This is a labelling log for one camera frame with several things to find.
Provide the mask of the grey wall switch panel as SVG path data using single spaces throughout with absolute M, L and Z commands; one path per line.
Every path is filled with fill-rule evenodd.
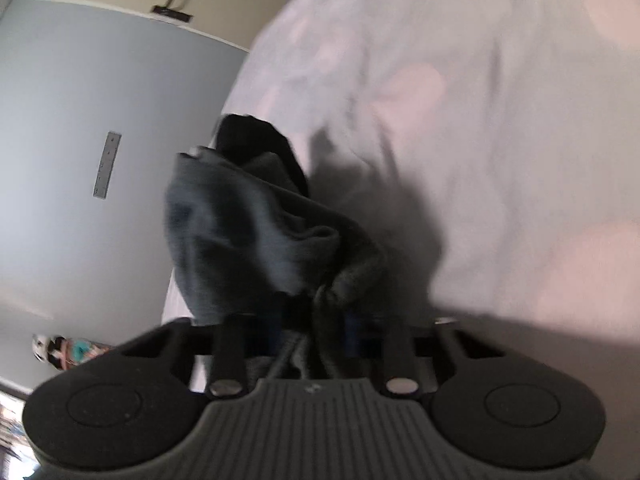
M 100 200 L 106 199 L 120 140 L 122 140 L 120 133 L 114 131 L 107 133 L 92 194 L 93 197 L 99 198 Z

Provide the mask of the dark grey garment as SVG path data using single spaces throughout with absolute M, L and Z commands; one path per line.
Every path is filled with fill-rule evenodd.
M 181 153 L 165 197 L 174 277 L 196 322 L 231 313 L 369 307 L 387 278 L 381 248 L 315 202 L 288 139 L 227 115 L 215 144 Z

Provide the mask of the polka dot bed sheet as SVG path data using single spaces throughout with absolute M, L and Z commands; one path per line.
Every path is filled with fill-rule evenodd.
M 638 477 L 639 0 L 291 0 L 222 110 L 290 140 L 413 322 L 590 385 L 593 467 Z

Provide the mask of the panda plush toy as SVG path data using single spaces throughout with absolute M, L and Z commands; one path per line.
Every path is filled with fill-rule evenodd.
M 32 336 L 32 353 L 40 362 L 59 366 L 63 356 L 62 342 L 62 336 L 34 335 Z

